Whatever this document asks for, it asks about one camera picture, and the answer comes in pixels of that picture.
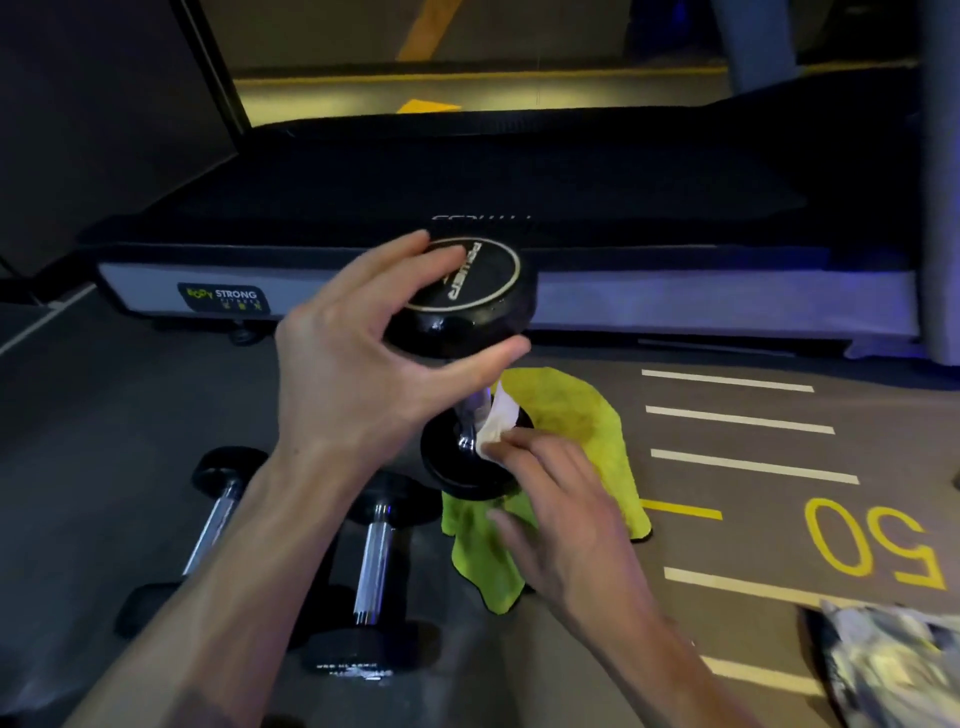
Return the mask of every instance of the number 50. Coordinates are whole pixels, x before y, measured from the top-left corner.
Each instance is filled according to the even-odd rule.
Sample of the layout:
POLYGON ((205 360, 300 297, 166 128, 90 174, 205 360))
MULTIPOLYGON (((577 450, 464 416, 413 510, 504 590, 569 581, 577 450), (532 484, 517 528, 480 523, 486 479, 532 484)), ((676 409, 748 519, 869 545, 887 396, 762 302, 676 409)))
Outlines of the number 50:
MULTIPOLYGON (((851 515, 850 511, 839 503, 823 497, 816 497, 809 500, 804 509, 806 517, 806 527, 810 531, 810 537, 816 545, 817 550, 827 560, 827 563, 836 570, 850 576, 866 576, 874 570, 874 554, 870 551, 870 544, 867 537, 860 528, 860 524, 851 515), (847 524, 853 536, 853 542, 856 544, 857 561, 855 564, 844 564, 840 559, 833 555, 833 552, 827 546, 824 540, 824 534, 820 530, 820 524, 817 521, 817 512, 821 508, 828 508, 840 515, 840 518, 847 524)), ((924 533, 923 527, 907 516, 905 513, 894 508, 878 505, 867 511, 867 528, 870 535, 876 542, 886 548, 891 553, 897 554, 904 559, 913 559, 922 561, 926 564, 926 573, 910 573, 905 571, 894 571, 894 577, 903 584, 912 584, 918 587, 928 587, 930 589, 946 589, 944 576, 940 571, 940 565, 937 563, 937 555, 930 546, 915 546, 913 548, 904 548, 894 544, 887 538, 886 534, 880 529, 880 519, 890 517, 898 519, 906 526, 917 533, 924 533)))

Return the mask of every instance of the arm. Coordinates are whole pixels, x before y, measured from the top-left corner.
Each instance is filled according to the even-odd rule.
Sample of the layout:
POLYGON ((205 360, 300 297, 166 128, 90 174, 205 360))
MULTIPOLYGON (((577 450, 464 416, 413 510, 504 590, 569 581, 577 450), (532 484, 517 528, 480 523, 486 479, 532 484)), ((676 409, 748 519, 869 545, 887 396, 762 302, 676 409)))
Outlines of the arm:
POLYGON ((486 453, 516 476, 537 516, 539 529, 490 511, 517 568, 644 725, 758 728, 660 613, 620 509, 580 446, 518 428, 486 453))
POLYGON ((456 270, 425 232, 361 255, 276 333, 279 438, 200 569, 94 686, 67 728, 253 728, 300 606, 350 504, 434 415, 530 348, 514 337, 429 369, 382 344, 391 316, 456 270))

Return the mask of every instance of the floor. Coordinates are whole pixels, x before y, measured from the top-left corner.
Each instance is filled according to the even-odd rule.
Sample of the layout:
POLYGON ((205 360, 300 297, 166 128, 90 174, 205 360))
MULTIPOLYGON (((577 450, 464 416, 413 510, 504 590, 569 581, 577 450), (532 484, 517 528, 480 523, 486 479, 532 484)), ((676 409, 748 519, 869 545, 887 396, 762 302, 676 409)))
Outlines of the floor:
MULTIPOLYGON (((769 724, 837 725, 798 604, 960 609, 955 372, 650 349, 536 348, 521 364, 585 379, 618 410, 654 523, 637 555, 667 613, 769 724), (875 511, 872 529, 877 507, 895 510, 875 511)), ((208 507, 187 483, 200 455, 271 446, 276 360, 270 342, 157 332, 91 293, 0 355, 0 381, 0 715, 55 726, 122 649, 110 627, 127 592, 186 560, 208 507)), ((398 466, 425 476, 409 453, 398 466)), ((333 581, 355 580, 362 546, 346 524, 333 581)), ((637 725, 534 595, 493 617, 450 566, 437 523, 414 529, 408 548, 409 615, 441 627, 438 661, 356 684, 305 674, 292 656, 274 715, 637 725)))
POLYGON ((723 67, 238 81, 254 126, 398 111, 701 106, 730 95, 723 67))

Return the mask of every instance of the white floor line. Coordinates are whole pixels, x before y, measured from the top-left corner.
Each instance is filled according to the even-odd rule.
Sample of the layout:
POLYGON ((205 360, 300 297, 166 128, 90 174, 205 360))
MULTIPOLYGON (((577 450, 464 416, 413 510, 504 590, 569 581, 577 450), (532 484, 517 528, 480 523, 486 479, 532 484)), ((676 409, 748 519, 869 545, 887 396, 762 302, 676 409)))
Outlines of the white floor line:
POLYGON ((675 452, 668 449, 651 449, 650 454, 652 457, 657 457, 661 460, 679 460, 684 463, 714 465, 718 468, 737 468, 741 471, 755 471, 757 473, 794 475, 795 477, 809 477, 814 480, 832 480, 835 483, 851 483, 852 485, 858 485, 860 483, 860 479, 856 475, 833 473, 832 471, 815 471, 810 468, 794 468, 790 465, 755 463, 753 460, 731 460, 727 457, 697 455, 693 452, 675 452))
POLYGON ((79 301, 81 298, 83 298, 83 297, 84 297, 86 294, 88 294, 90 291, 94 290, 96 287, 97 287, 97 286, 95 286, 95 285, 93 285, 93 284, 91 283, 91 284, 88 285, 84 290, 80 291, 79 293, 74 294, 73 296, 71 296, 70 298, 68 298, 66 301, 62 302, 58 307, 54 308, 53 306, 50 306, 50 312, 49 312, 49 313, 47 313, 46 315, 44 315, 44 316, 42 316, 41 318, 39 318, 39 319, 37 319, 36 321, 34 321, 34 322, 33 322, 32 324, 30 324, 28 327, 26 327, 26 328, 24 328, 22 331, 20 331, 20 333, 18 333, 16 336, 14 336, 13 339, 11 339, 10 341, 4 343, 3 346, 0 346, 0 356, 3 356, 5 353, 7 353, 9 350, 11 350, 13 347, 15 347, 15 346, 16 346, 17 344, 19 344, 21 341, 23 341, 23 340, 26 339, 28 336, 30 336, 30 334, 34 333, 34 331, 38 330, 39 328, 45 326, 46 324, 48 324, 48 323, 50 323, 51 321, 53 321, 54 319, 56 319, 58 316, 61 315, 61 313, 63 313, 63 311, 65 311, 65 310, 66 310, 67 308, 69 308, 71 305, 73 305, 74 303, 76 303, 77 301, 79 301))
POLYGON ((791 675, 789 672, 732 663, 729 660, 717 660, 712 657, 701 657, 700 659, 706 663, 714 675, 720 677, 762 685, 764 688, 795 692, 798 695, 808 695, 810 697, 823 697, 825 695, 820 681, 812 677, 791 675))
POLYGON ((651 415, 669 415, 671 417, 689 417, 693 420, 715 420, 721 423, 737 423, 738 425, 758 425, 761 427, 779 427, 780 429, 799 429, 804 432, 821 432, 825 435, 835 435, 833 427, 829 425, 809 425, 808 423, 793 423, 788 420, 764 420, 761 417, 741 417, 740 415, 721 415, 716 412, 700 412, 694 409, 674 409, 673 407, 651 407, 647 405, 647 413, 651 415))
POLYGON ((826 599, 838 607, 862 607, 870 604, 867 601, 847 599, 843 596, 822 595, 816 592, 805 592, 801 589, 775 587, 772 584, 742 581, 741 579, 731 579, 728 576, 714 576, 711 573, 700 573, 699 571, 687 571, 672 567, 663 567, 663 577, 667 581, 675 581, 680 584, 691 584, 697 587, 736 592, 742 595, 761 596, 765 599, 776 599, 777 601, 788 601, 791 604, 799 604, 813 609, 820 609, 822 599, 826 599))
POLYGON ((785 381, 766 381, 764 379, 740 379, 735 376, 691 375, 684 372, 660 372, 655 369, 641 369, 644 376, 659 376, 663 379, 688 379, 689 381, 711 381, 715 384, 739 384, 743 387, 762 387, 763 389, 787 389, 791 392, 812 392, 809 384, 789 384, 785 381))

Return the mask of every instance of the right hand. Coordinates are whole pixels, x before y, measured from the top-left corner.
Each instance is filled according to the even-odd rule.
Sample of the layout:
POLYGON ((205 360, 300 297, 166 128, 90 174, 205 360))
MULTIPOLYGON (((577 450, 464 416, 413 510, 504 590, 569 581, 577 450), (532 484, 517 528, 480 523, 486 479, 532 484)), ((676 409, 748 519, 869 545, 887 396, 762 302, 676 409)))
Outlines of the right hand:
POLYGON ((658 613, 620 508, 577 443, 518 427, 484 452, 514 475, 539 528, 501 509, 488 517, 520 574, 576 637, 602 648, 641 614, 658 613))

